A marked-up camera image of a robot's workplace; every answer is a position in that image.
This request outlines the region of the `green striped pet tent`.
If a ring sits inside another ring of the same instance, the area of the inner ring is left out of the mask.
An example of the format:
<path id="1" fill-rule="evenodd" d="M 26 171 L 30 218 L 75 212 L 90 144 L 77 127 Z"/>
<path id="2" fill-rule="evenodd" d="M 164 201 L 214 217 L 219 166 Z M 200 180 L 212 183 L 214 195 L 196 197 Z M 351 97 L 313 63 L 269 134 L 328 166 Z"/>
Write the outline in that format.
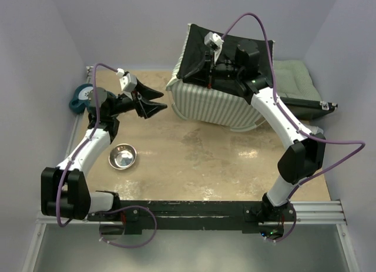
<path id="1" fill-rule="evenodd" d="M 166 90 L 172 96 L 173 111 L 181 119 L 222 125 L 234 132 L 253 130 L 265 120 L 260 112 L 239 96 L 232 80 L 216 80 L 211 89 L 183 81 L 184 75 L 195 68 L 205 56 L 208 48 L 204 44 L 204 37 L 209 32 L 213 31 L 193 23 L 188 25 L 181 55 L 166 85 Z M 267 80 L 271 80 L 273 45 L 272 40 L 264 41 L 227 35 L 217 63 L 224 62 L 225 59 L 234 62 L 238 46 L 242 50 L 256 48 L 260 52 L 259 71 Z"/>

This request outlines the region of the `green checked cushion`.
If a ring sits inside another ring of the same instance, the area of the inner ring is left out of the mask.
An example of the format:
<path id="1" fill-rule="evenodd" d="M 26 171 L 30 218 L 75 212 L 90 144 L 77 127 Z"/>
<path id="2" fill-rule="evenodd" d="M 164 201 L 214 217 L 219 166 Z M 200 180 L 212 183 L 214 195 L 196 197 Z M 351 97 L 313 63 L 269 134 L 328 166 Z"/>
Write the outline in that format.
<path id="1" fill-rule="evenodd" d="M 309 71 L 300 60 L 274 61 L 277 94 L 290 99 L 321 101 Z"/>

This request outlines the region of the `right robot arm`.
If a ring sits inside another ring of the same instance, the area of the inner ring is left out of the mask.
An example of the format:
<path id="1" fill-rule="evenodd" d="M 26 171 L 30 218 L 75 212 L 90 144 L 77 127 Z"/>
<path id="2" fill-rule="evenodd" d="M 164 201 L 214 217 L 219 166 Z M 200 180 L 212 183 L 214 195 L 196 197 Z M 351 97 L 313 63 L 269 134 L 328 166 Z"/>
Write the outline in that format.
<path id="1" fill-rule="evenodd" d="M 217 79 L 231 79 L 236 91 L 249 105 L 260 112 L 281 139 L 285 152 L 277 163 L 279 176 L 272 188 L 263 196 L 262 215 L 274 221 L 283 213 L 283 207 L 298 187 L 299 182 L 312 178 L 322 167 L 325 138 L 310 133 L 277 96 L 275 77 L 271 80 L 259 71 L 258 49 L 242 50 L 237 47 L 230 68 L 217 64 L 224 40 L 215 33 L 204 39 L 208 50 L 200 69 L 188 74 L 189 78 L 204 73 L 204 85 L 212 88 Z"/>

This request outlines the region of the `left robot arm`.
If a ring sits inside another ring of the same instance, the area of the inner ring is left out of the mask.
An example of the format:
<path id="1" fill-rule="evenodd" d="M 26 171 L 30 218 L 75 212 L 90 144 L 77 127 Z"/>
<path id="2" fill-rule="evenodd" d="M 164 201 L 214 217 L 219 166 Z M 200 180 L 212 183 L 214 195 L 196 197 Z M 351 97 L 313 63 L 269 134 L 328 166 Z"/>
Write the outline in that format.
<path id="1" fill-rule="evenodd" d="M 114 141 L 121 113 L 136 111 L 148 119 L 166 109 L 155 100 L 164 94 L 147 87 L 136 78 L 127 83 L 120 80 L 122 92 L 118 95 L 104 88 L 93 88 L 88 94 L 88 129 L 72 153 L 56 167 L 46 167 L 41 173 L 41 212 L 58 220 L 82 220 L 87 215 L 101 212 L 108 220 L 116 220 L 122 213 L 118 197 L 112 192 L 90 192 L 86 175 L 97 158 Z"/>

